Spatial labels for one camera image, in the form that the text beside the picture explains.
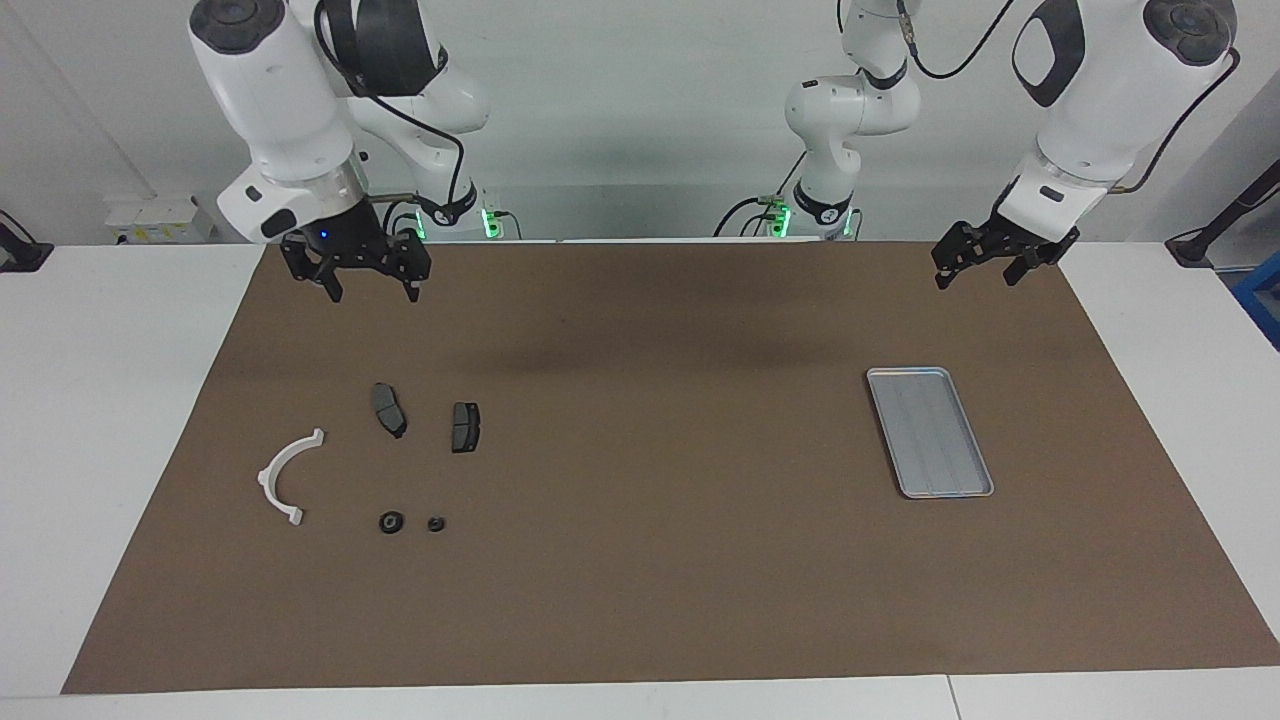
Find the white wall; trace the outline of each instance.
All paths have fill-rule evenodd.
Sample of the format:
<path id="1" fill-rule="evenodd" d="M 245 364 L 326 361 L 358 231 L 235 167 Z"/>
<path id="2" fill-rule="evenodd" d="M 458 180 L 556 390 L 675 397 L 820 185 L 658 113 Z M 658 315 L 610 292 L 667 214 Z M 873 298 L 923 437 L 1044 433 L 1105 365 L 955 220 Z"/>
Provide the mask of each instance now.
<path id="1" fill-rule="evenodd" d="M 1162 241 L 1208 224 L 1280 160 L 1280 73 L 1262 88 L 1133 234 Z M 1219 268 L 1256 266 L 1280 252 L 1280 201 L 1249 213 L 1213 243 Z"/>
<path id="2" fill-rule="evenodd" d="M 0 20 L 19 19 L 51 65 L 47 77 L 8 72 L 32 54 L 0 29 L 3 206 L 55 241 L 87 242 L 101 237 L 97 196 L 142 190 L 129 164 L 157 192 L 206 199 L 239 173 L 247 151 L 187 45 L 192 4 L 0 0 Z M 957 61 L 1000 4 L 931 4 L 918 23 L 925 59 Z M 1085 220 L 1087 238 L 1128 237 L 1280 65 L 1274 0 L 1236 4 L 1240 73 L 1143 193 Z M 859 141 L 865 237 L 936 238 L 957 218 L 986 218 L 1042 117 L 1009 68 L 1032 5 L 965 74 L 923 81 L 916 127 Z M 827 0 L 442 0 L 433 13 L 453 61 L 494 97 L 490 126 L 468 143 L 472 169 L 531 236 L 707 234 L 733 200 L 777 187 L 799 154 L 782 117 L 790 86 L 851 69 Z M 69 127 L 68 102 L 49 97 L 58 78 L 109 142 Z M 407 173 L 385 147 L 367 147 L 375 190 L 403 190 Z"/>

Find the black stand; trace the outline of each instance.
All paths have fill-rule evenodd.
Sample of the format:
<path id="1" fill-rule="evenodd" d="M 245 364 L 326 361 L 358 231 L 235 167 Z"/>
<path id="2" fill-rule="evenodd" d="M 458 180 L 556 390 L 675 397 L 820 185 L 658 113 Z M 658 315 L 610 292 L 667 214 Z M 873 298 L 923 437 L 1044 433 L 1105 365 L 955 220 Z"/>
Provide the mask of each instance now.
<path id="1" fill-rule="evenodd" d="M 0 265 L 0 273 L 35 273 L 54 251 L 47 242 L 23 242 L 4 223 L 0 223 L 0 247 L 10 255 Z"/>
<path id="2" fill-rule="evenodd" d="M 1204 258 L 1210 246 L 1236 220 L 1267 200 L 1277 184 L 1280 184 L 1280 160 L 1276 160 L 1265 173 L 1258 176 L 1258 179 L 1253 181 L 1248 190 L 1228 205 L 1226 210 L 1219 213 L 1199 234 L 1190 240 L 1170 240 L 1165 247 L 1184 268 L 1212 268 L 1213 265 Z"/>

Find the brown paper mat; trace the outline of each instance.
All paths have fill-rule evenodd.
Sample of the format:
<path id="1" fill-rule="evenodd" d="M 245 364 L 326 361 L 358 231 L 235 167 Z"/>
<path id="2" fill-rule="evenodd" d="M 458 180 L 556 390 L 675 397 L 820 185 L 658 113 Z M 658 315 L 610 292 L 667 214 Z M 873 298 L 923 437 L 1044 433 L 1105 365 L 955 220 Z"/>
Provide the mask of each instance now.
<path id="1" fill-rule="evenodd" d="M 924 245 L 433 254 L 416 306 L 362 273 L 333 306 L 266 254 L 65 692 L 1280 664 L 1056 270 L 941 293 Z M 954 374 L 993 497 L 897 493 L 863 375 L 918 364 Z M 255 475 L 314 427 L 294 528 Z"/>

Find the white table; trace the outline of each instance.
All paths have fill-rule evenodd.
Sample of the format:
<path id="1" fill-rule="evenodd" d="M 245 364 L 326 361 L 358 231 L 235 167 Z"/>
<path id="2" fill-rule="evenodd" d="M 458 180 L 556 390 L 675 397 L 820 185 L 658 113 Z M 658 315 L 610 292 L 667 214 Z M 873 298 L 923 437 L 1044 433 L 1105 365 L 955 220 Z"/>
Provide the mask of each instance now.
<path id="1" fill-rule="evenodd" d="M 52 697 L 260 254 L 63 247 L 0 277 L 0 717 L 1276 717 L 1280 669 Z M 1280 630 L 1280 355 L 1158 245 L 1082 245 L 1064 269 Z"/>

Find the green led light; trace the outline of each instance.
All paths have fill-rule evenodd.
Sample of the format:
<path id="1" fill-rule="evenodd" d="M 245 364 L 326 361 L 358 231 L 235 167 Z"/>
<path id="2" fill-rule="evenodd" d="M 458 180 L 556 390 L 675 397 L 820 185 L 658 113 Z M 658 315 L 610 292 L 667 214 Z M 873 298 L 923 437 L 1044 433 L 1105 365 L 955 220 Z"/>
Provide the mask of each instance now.
<path id="1" fill-rule="evenodd" d="M 782 217 L 773 220 L 773 237 L 786 237 L 787 232 L 791 231 L 791 208 L 786 204 L 778 208 L 782 210 Z"/>
<path id="2" fill-rule="evenodd" d="M 480 217 L 484 218 L 484 234 L 489 240 L 502 236 L 502 223 L 493 217 L 493 213 L 488 208 L 480 209 Z"/>

